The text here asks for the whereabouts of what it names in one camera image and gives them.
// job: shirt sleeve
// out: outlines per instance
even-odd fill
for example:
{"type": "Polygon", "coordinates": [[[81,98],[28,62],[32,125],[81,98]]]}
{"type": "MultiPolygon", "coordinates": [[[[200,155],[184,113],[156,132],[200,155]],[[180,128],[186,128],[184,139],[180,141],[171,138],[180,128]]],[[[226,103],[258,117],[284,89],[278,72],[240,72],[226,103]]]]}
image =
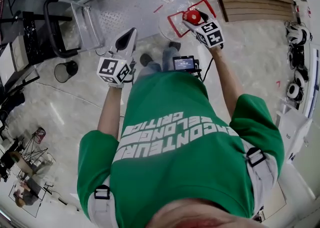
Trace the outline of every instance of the shirt sleeve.
{"type": "Polygon", "coordinates": [[[80,142],[77,192],[83,212],[89,218],[88,200],[110,175],[119,142],[98,130],[87,133],[80,142]]]}
{"type": "Polygon", "coordinates": [[[284,144],[264,100],[249,94],[241,95],[230,127],[248,143],[274,156],[280,174],[285,159],[284,144]]]}

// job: small screen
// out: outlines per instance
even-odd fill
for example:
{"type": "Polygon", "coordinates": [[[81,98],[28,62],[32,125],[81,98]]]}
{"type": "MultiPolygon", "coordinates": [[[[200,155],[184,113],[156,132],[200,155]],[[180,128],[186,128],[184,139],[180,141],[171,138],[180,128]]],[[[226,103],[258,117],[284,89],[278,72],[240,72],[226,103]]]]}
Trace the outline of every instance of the small screen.
{"type": "Polygon", "coordinates": [[[193,58],[190,59],[175,59],[174,67],[176,70],[189,70],[195,68],[195,61],[193,58]]]}

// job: metal plate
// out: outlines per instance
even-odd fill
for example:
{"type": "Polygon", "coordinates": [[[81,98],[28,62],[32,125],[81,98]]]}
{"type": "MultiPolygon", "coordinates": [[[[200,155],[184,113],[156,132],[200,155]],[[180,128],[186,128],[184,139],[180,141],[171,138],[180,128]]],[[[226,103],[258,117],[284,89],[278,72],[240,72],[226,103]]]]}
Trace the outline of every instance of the metal plate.
{"type": "Polygon", "coordinates": [[[103,33],[105,47],[120,32],[137,28],[138,39],[143,39],[159,31],[161,8],[167,4],[178,9],[181,3],[189,0],[91,0],[88,5],[97,10],[98,21],[103,33]]]}

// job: concrete floor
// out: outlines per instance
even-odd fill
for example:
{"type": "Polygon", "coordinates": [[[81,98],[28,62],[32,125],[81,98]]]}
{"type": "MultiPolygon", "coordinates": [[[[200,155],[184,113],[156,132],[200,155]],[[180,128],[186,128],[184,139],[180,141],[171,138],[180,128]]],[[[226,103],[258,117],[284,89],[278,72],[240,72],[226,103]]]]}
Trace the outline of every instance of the concrete floor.
{"type": "MultiPolygon", "coordinates": [[[[230,66],[235,70],[245,92],[263,98],[275,119],[279,101],[285,97],[287,84],[293,77],[287,61],[284,23],[272,20],[226,23],[218,1],[208,1],[222,27],[226,40],[223,52],[230,66]]],[[[78,40],[72,36],[73,29],[73,25],[64,29],[70,45],[78,40]]],[[[133,56],[138,62],[137,73],[142,67],[139,64],[142,53],[149,53],[154,60],[160,61],[167,44],[168,40],[160,34],[140,40],[133,56]]],[[[181,44],[180,54],[194,55],[200,59],[202,69],[206,70],[211,58],[203,45],[191,34],[182,38],[181,44]]],[[[79,143],[84,134],[97,128],[108,87],[96,75],[99,56],[94,51],[81,53],[72,59],[78,63],[79,71],[64,84],[54,77],[56,64],[64,60],[55,58],[41,64],[38,69],[40,79],[25,87],[26,101],[13,110],[7,123],[13,136],[20,136],[25,131],[32,133],[40,126],[46,130],[42,146],[48,147],[56,160],[51,170],[51,175],[55,177],[54,190],[66,202],[80,207],[79,201],[71,195],[77,193],[79,143]]],[[[214,65],[204,84],[215,112],[228,123],[230,117],[214,65]]],[[[131,85],[127,84],[122,91],[122,115],[126,113],[130,90],[131,85]]]]}

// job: shoe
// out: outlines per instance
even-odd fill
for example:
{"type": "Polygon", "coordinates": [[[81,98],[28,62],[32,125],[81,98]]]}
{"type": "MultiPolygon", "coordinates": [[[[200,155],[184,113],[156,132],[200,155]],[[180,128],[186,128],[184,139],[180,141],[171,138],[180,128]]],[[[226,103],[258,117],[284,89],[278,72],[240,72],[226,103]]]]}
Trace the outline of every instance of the shoe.
{"type": "Polygon", "coordinates": [[[181,43],[180,42],[175,42],[175,41],[170,41],[169,43],[169,48],[174,47],[176,50],[180,50],[181,48],[181,43]]]}
{"type": "Polygon", "coordinates": [[[140,63],[146,67],[151,61],[153,61],[152,57],[146,53],[142,54],[140,57],[140,63]]]}

